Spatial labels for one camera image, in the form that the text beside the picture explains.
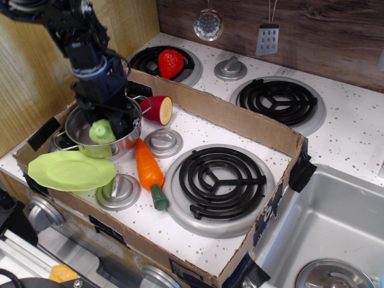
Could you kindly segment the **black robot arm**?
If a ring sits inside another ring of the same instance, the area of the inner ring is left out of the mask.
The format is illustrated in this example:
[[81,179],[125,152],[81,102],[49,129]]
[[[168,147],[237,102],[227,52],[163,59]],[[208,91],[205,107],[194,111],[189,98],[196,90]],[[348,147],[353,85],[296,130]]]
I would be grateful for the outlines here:
[[129,62],[109,48],[109,36],[90,1],[1,1],[8,18],[43,25],[77,79],[76,103],[90,124],[108,119],[117,139],[139,124],[127,98]]

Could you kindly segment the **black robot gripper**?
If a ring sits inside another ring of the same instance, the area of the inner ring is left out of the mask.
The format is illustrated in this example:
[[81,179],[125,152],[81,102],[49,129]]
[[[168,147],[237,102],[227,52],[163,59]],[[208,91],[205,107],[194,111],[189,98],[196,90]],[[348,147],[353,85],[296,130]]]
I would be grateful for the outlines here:
[[71,88],[90,127],[99,119],[109,118],[117,139],[124,138],[134,130],[133,118],[129,115],[133,105],[125,96],[127,76],[120,57],[102,56],[98,65],[73,68],[72,73],[78,81]]

